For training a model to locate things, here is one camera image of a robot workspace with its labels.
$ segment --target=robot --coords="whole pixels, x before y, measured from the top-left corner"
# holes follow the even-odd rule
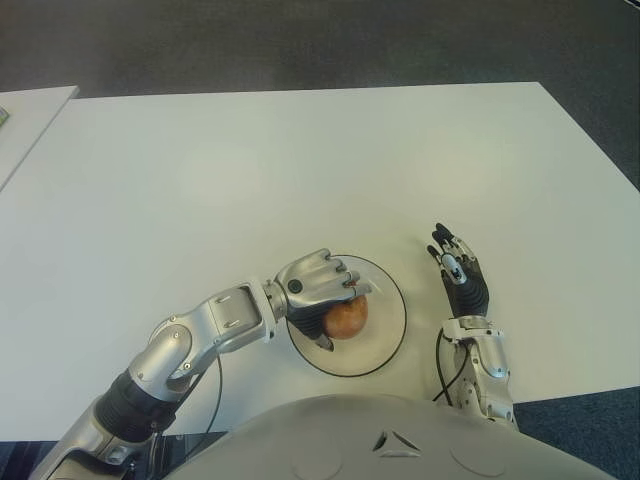
[[[612,478],[519,433],[504,334],[486,317],[489,292],[478,259],[442,224],[432,236],[442,251],[432,245],[427,251],[440,266],[453,314],[443,322],[436,355],[443,340],[463,353],[448,383],[436,362],[448,406],[388,395],[300,400],[251,419],[167,478]],[[30,479],[123,478],[220,355],[268,341],[281,319],[331,351],[322,318],[336,303],[370,292],[359,280],[322,249],[285,266],[273,281],[246,281],[164,320]]]

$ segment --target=robotic arm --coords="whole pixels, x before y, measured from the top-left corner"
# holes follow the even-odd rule
[[[371,291],[356,284],[327,249],[284,267],[264,285],[250,280],[208,298],[153,331],[149,344],[96,399],[31,474],[31,480],[122,478],[218,355],[256,340],[269,341],[286,317],[322,348],[332,350],[321,319],[336,303]]]
[[[453,313],[453,318],[443,322],[440,335],[466,350],[459,367],[463,378],[457,388],[457,406],[517,429],[508,389],[511,372],[504,353],[504,333],[486,318],[489,289],[478,259],[461,238],[441,223],[436,224],[432,236],[442,253],[432,245],[427,251],[440,266]]]

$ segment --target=table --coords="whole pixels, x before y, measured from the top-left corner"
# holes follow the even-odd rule
[[[11,115],[0,127],[0,191],[76,92],[76,87],[57,87],[0,93],[0,107]]]
[[[163,318],[323,246],[396,280],[403,345],[336,378],[280,324],[223,357],[214,429],[327,393],[432,396],[436,221],[481,260],[516,402],[640,383],[640,195],[537,83],[72,100],[3,197],[0,440],[58,438]],[[204,429],[216,382],[169,433]]]

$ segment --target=plate rim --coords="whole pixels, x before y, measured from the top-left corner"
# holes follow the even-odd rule
[[[393,350],[393,352],[391,353],[391,355],[389,355],[389,358],[387,358],[384,362],[382,362],[380,365],[378,365],[377,367],[375,367],[372,370],[369,370],[367,372],[363,372],[363,373],[357,373],[355,375],[341,375],[339,373],[333,373],[333,372],[328,372],[327,370],[320,368],[319,366],[311,363],[311,361],[305,357],[302,352],[300,351],[300,349],[298,348],[298,345],[296,345],[295,340],[293,339],[293,337],[291,336],[291,322],[289,320],[286,320],[287,322],[287,333],[289,334],[289,339],[291,340],[291,343],[293,344],[294,348],[296,349],[296,351],[298,352],[298,354],[304,359],[305,362],[307,362],[309,365],[311,365],[313,368],[320,370],[323,373],[326,373],[328,375],[333,375],[334,377],[341,377],[341,378],[356,378],[356,377],[363,377],[365,375],[369,375],[370,373],[375,372],[376,370],[380,370],[382,367],[384,367],[387,363],[389,363],[391,361],[391,359],[393,357],[396,356],[396,353],[398,353],[398,350],[400,350],[400,346],[402,345],[402,341],[404,340],[404,336],[407,333],[407,304],[404,300],[404,295],[402,295],[402,290],[400,290],[400,287],[398,287],[398,284],[396,283],[396,281],[393,279],[393,277],[391,275],[389,275],[389,272],[387,272],[384,268],[382,268],[380,265],[378,265],[377,263],[369,260],[368,258],[364,258],[364,257],[360,257],[358,255],[351,255],[351,254],[337,254],[337,255],[331,255],[332,257],[351,257],[351,258],[357,258],[360,260],[364,260],[365,262],[369,262],[373,265],[375,265],[376,267],[378,267],[380,270],[382,270],[384,272],[384,274],[389,277],[389,279],[391,280],[391,282],[393,283],[393,285],[396,287],[396,290],[398,291],[398,294],[400,295],[400,300],[402,300],[402,309],[404,310],[404,324],[402,327],[402,336],[400,337],[400,341],[398,342],[398,345],[396,346],[396,348]]]

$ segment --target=robot forearm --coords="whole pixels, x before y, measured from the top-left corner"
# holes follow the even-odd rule
[[[277,299],[274,305],[276,312],[283,311]],[[154,432],[173,423],[194,375],[204,373],[221,353],[269,340],[274,330],[274,309],[255,281],[161,322],[144,351],[78,418],[30,478],[120,478],[125,460],[144,451]]]
[[[469,350],[470,362],[457,388],[458,406],[517,428],[508,389],[511,371],[504,353],[504,333],[485,317],[468,315],[443,322],[443,337]]]

